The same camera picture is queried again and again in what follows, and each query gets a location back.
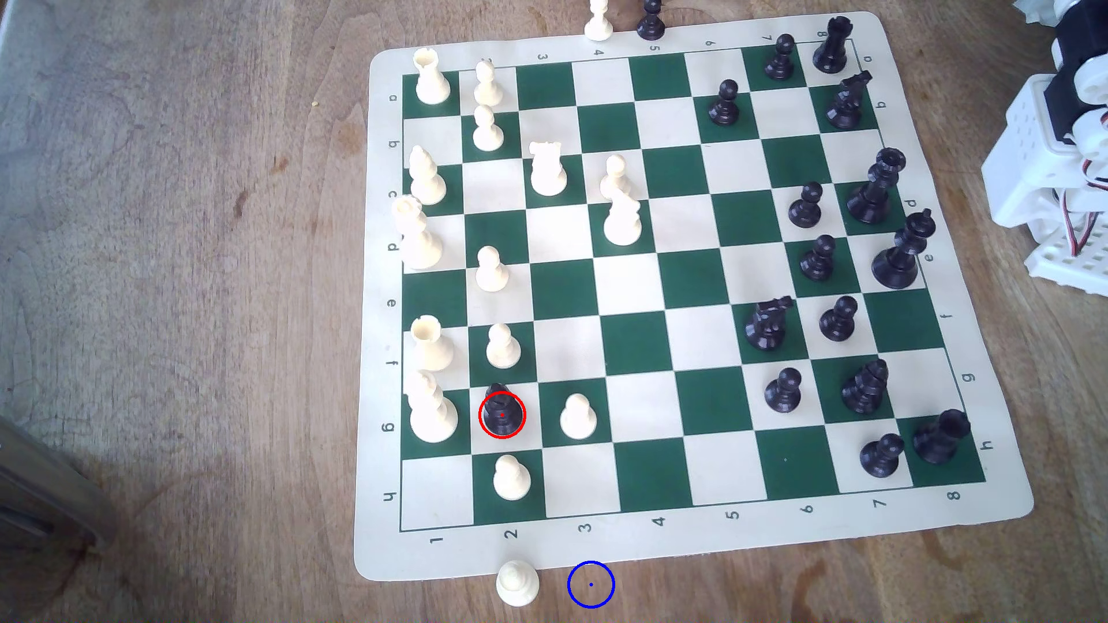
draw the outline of wood grain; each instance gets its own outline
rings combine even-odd
[[[369,61],[579,33],[582,0],[11,0],[0,406],[117,504],[50,620],[1075,620],[1108,611],[1108,300],[1027,276],[979,166],[1051,31],[1008,0],[674,0],[687,24],[872,10],[890,33],[1036,496],[981,527],[378,584],[351,556]],[[613,0],[617,30],[640,7]]]

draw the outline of chessboard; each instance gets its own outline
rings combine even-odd
[[[455,43],[434,48],[450,84],[437,105],[416,96],[416,49],[370,64],[361,395],[355,560],[371,580],[495,573],[507,560],[537,569],[614,562],[976,524],[1033,505],[1012,421],[974,309],[896,64],[880,21],[854,24],[849,62],[818,71],[813,52],[834,16],[670,28],[658,41],[617,32]],[[796,71],[763,68],[791,33]],[[503,145],[474,147],[474,68],[495,64]],[[827,110],[843,79],[872,74],[862,121],[840,131]],[[740,115],[707,115],[735,80]],[[529,182],[533,142],[561,142],[567,184],[555,196]],[[390,212],[409,192],[412,147],[447,185],[425,205],[442,258],[406,268]],[[882,147],[906,168],[891,211],[864,224],[845,210]],[[609,243],[611,202],[599,193],[619,154],[643,233]],[[801,187],[819,182],[822,218],[790,223]],[[905,216],[931,210],[937,232],[904,289],[882,286],[871,262],[893,246]],[[798,268],[820,235],[833,236],[832,277]],[[507,286],[476,287],[478,249],[496,247]],[[831,341],[821,315],[840,296],[858,303],[855,330]],[[783,344],[752,347],[743,326],[759,302],[793,297]],[[414,367],[413,319],[431,315],[454,347],[434,377],[459,425],[427,443],[411,430],[404,375]],[[488,362],[489,328],[506,324],[522,348],[502,370]],[[866,361],[888,364],[886,394],[868,416],[848,409],[844,381]],[[784,367],[801,374],[789,413],[763,392]],[[478,416],[490,385],[525,405],[511,438]],[[558,415],[582,394],[597,417],[584,440]],[[914,432],[947,409],[972,425],[952,460],[933,464]],[[859,452],[896,432],[899,469],[874,478]],[[507,501],[493,489],[502,455],[531,474]]]

